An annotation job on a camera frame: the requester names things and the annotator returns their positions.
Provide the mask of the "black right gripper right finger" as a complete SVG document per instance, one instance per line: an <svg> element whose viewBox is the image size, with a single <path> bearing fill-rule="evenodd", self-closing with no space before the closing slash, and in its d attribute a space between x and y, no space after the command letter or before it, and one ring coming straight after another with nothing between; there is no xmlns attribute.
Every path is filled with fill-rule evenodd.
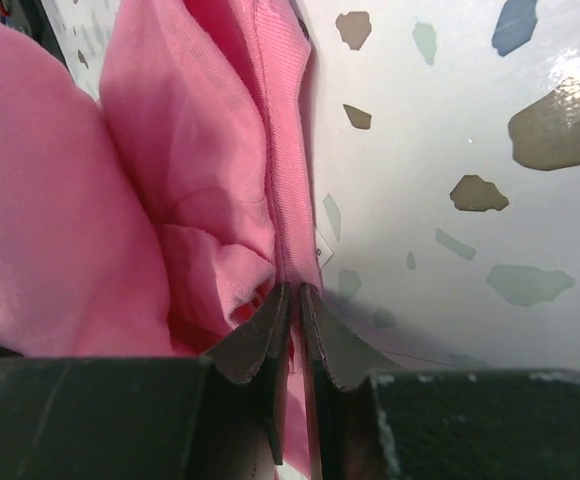
<svg viewBox="0 0 580 480"><path fill-rule="evenodd" d="M299 293L311 474L403 479L397 366L346 326L315 286Z"/></svg>

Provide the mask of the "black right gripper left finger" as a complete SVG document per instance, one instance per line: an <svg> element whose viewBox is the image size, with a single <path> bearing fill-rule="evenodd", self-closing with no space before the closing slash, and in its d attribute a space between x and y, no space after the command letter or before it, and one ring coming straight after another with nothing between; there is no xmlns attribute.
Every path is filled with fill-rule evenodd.
<svg viewBox="0 0 580 480"><path fill-rule="evenodd" d="M223 377L248 390L276 465L283 463L290 296L289 284L275 285L248 321L203 353Z"/></svg>

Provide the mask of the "pink t shirt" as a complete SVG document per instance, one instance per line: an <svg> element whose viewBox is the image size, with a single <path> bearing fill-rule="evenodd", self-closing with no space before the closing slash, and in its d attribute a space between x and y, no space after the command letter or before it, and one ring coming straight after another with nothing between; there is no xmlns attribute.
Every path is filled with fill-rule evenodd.
<svg viewBox="0 0 580 480"><path fill-rule="evenodd" d="M0 479L275 478L203 353L281 283L283 463L313 478L310 55L290 1L123 1L91 97L0 24Z"/></svg>

